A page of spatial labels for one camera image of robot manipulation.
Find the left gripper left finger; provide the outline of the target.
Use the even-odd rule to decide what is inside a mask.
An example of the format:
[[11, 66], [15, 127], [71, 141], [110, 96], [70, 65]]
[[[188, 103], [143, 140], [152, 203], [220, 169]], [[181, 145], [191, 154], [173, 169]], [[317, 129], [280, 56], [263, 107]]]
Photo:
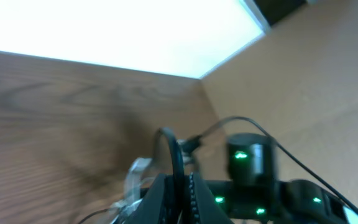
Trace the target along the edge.
[[167, 175], [159, 174], [126, 224], [166, 224], [165, 189]]

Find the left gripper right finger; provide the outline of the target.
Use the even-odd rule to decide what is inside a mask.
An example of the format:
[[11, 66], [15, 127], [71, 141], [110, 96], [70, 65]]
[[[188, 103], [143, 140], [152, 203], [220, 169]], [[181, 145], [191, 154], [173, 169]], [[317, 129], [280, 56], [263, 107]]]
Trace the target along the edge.
[[190, 174], [190, 223], [233, 224], [197, 172]]

